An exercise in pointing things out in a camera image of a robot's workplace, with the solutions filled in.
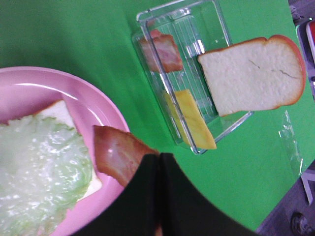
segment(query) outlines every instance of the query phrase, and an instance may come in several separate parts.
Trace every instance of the white bread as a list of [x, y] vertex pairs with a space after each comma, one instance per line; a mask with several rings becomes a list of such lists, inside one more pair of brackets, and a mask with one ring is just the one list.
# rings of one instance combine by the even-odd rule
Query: white bread
[[198, 61], [219, 116], [292, 105], [304, 91], [302, 55], [283, 35], [209, 51]]
[[[40, 114], [44, 117], [54, 117], [60, 123], [65, 123], [71, 128], [75, 128], [73, 119], [67, 109], [66, 103], [63, 100], [56, 101], [52, 105], [48, 106], [47, 108], [35, 113], [35, 115]], [[89, 195], [93, 194], [97, 190], [102, 187], [101, 180], [96, 176], [94, 168], [92, 169], [92, 180], [90, 185], [81, 199], [88, 197]]]

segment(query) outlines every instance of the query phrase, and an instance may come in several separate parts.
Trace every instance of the bacon slice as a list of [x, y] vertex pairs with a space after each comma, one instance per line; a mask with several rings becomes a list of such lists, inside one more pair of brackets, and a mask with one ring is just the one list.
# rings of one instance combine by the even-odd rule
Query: bacon slice
[[94, 154], [97, 169], [126, 186], [145, 154], [156, 154], [133, 134], [110, 126], [94, 125]]
[[[157, 29], [150, 32], [153, 43], [157, 50], [157, 54], [161, 60], [166, 73], [183, 69], [183, 61], [181, 59], [178, 47], [174, 38], [170, 34], [163, 34]], [[149, 69], [159, 72], [158, 65], [154, 59], [150, 44], [145, 38], [139, 40], [142, 52], [145, 56]]]

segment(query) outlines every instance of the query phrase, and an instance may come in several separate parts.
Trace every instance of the clear plastic container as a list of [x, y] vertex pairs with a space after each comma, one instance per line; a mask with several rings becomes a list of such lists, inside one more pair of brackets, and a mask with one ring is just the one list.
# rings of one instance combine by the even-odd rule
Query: clear plastic container
[[[195, 145], [187, 121], [176, 99], [176, 91], [190, 90], [200, 114], [216, 142], [253, 114], [253, 112], [248, 111], [219, 117], [205, 82], [202, 68], [197, 61], [197, 56], [205, 51], [225, 48], [232, 44], [220, 5], [216, 0], [178, 0], [140, 12], [136, 19], [140, 29], [132, 37], [132, 41], [170, 132], [177, 144], [189, 147], [195, 154], [203, 154], [206, 149], [200, 149]], [[182, 70], [165, 72], [150, 34], [153, 30], [173, 36], [183, 61]], [[158, 66], [158, 72], [149, 69], [141, 50], [139, 41], [144, 38], [150, 45], [152, 56]], [[165, 94], [169, 95], [180, 118], [180, 124], [175, 122], [169, 103], [165, 100]], [[184, 130], [189, 144], [183, 142], [180, 130]]]

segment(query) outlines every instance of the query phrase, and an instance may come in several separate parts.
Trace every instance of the pink plate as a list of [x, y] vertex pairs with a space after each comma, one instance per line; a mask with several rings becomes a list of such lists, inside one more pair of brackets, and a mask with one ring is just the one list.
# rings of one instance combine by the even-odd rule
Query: pink plate
[[[0, 123], [32, 114], [56, 100], [65, 100], [94, 165], [94, 124], [129, 131], [124, 117], [105, 94], [65, 72], [28, 66], [1, 68], [0, 98]], [[115, 179], [98, 171], [96, 174], [103, 183], [102, 188], [69, 210], [51, 236], [66, 236], [79, 230], [99, 216], [121, 193], [123, 188]]]

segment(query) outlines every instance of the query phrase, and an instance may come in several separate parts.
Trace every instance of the green table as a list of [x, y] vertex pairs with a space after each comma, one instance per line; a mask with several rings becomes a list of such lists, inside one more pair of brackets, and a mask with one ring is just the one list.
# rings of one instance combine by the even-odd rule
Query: green table
[[[174, 153], [195, 186], [215, 205], [255, 230], [298, 177], [278, 131], [285, 111], [307, 167], [315, 157], [315, 108], [309, 84], [290, 107], [256, 112], [196, 156], [175, 145], [131, 42], [135, 16], [167, 0], [3, 0], [0, 67], [42, 66], [81, 77], [120, 109], [130, 130]], [[287, 0], [222, 0], [234, 43], [283, 34], [298, 43]]]

